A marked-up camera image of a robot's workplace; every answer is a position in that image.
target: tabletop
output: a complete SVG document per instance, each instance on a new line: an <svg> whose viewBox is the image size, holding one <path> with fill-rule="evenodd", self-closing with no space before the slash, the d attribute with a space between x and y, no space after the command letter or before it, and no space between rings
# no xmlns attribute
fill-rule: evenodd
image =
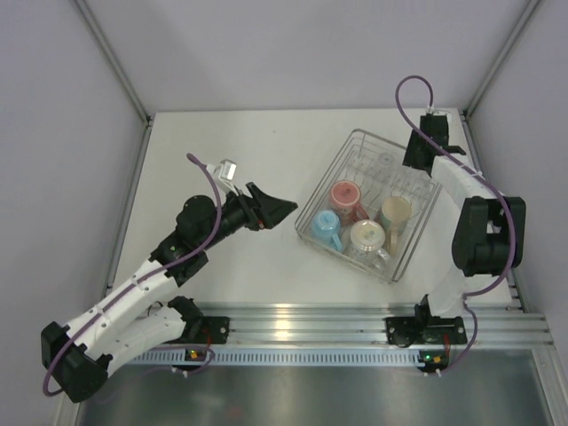
<svg viewBox="0 0 568 426"><path fill-rule="evenodd" d="M448 109L450 143L469 152L457 109ZM423 109L408 110L419 122ZM396 109L159 113L130 215L116 283L122 283L175 228L184 202L204 193L202 172L185 157L237 163L234 183L296 201L299 209L270 231L239 230L208 250L209 263L179 290L216 304L415 304L446 274L460 211L442 190L404 277L388 284L303 243L294 222L327 166L354 129L407 145L411 130ZM482 288L491 277L468 279ZM480 307L510 304L508 283L470 299Z"/></svg>

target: red mug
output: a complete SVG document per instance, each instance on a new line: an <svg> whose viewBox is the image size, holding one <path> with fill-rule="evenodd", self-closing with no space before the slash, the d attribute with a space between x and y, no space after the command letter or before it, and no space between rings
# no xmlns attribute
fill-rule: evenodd
<svg viewBox="0 0 568 426"><path fill-rule="evenodd" d="M355 182L350 180L335 182L329 191L329 202L343 226L362 219L369 219L361 204L361 190Z"/></svg>

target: gray floor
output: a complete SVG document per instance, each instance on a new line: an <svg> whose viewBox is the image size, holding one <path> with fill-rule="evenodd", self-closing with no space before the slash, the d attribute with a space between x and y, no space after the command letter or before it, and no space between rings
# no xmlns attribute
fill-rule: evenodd
<svg viewBox="0 0 568 426"><path fill-rule="evenodd" d="M146 371L125 367L99 393ZM82 405L84 426L546 425L529 352L472 352L440 378L413 369L212 367L184 379L158 371L111 402Z"/></svg>

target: dish rack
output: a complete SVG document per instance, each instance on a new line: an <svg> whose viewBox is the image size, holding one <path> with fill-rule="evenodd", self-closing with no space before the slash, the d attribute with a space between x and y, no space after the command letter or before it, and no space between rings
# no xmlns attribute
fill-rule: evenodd
<svg viewBox="0 0 568 426"><path fill-rule="evenodd" d="M386 138L364 130L354 130L296 220L296 231L300 238L315 248L324 250L387 282L400 280L422 236L441 189L425 171L402 165L405 152L403 146ZM375 218L383 202L391 196L403 197L412 205L412 216L405 231L399 237L397 253L383 268L362 264L312 237L313 217L319 211L331 208L329 192L333 184L341 180L350 180L359 186L361 203L371 219ZM350 243L349 230L349 226L342 226L339 232L345 247Z"/></svg>

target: gray wall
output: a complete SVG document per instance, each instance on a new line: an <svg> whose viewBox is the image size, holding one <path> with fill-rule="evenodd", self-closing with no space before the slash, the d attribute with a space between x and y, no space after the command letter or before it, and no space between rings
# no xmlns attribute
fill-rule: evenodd
<svg viewBox="0 0 568 426"><path fill-rule="evenodd" d="M568 371L568 2L543 3L474 116L474 131L491 180L526 200L521 278Z"/></svg>
<svg viewBox="0 0 568 426"><path fill-rule="evenodd" d="M40 331L101 293L142 123L68 1L2 2L0 58L0 423L35 426Z"/></svg>
<svg viewBox="0 0 568 426"><path fill-rule="evenodd" d="M408 74L465 107L525 0L90 0L160 110L393 107ZM405 102L424 107L417 83Z"/></svg>

